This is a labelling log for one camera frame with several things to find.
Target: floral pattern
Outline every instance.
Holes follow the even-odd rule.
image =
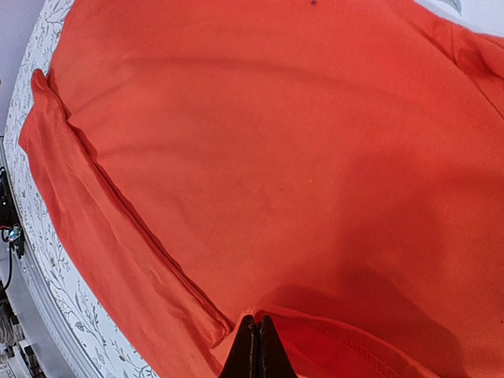
[[[73,3],[74,0],[46,0],[24,53],[4,138],[13,196],[50,292],[102,377],[155,378],[155,372],[117,329],[69,259],[33,181],[28,159],[18,145],[21,128],[33,106],[32,73],[35,69],[47,72]]]

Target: orange fabric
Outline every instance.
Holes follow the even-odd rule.
[[[20,144],[161,376],[254,307],[307,376],[503,377],[503,78],[403,0],[77,0]]]

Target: white surface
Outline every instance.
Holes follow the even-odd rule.
[[[4,138],[10,183],[25,235],[45,284],[83,353],[96,367],[96,378],[156,377],[100,306],[63,249],[33,182],[28,159],[17,143],[22,125],[33,106],[32,73],[35,69],[47,72],[72,4],[73,0],[46,0],[28,41],[13,91]]]
[[[28,367],[24,363],[19,346],[15,346],[13,349],[14,357],[9,358],[9,367],[12,369],[16,378],[28,378],[31,376],[30,370],[28,370]]]
[[[0,0],[0,135],[3,135],[17,72],[43,0]]]
[[[461,14],[440,0],[417,2],[474,32],[504,37],[504,0],[461,0]]]
[[[17,378],[8,365],[0,365],[0,378]]]

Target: white wall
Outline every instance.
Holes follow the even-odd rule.
[[[43,0],[0,0],[0,135],[24,49],[32,33]]]

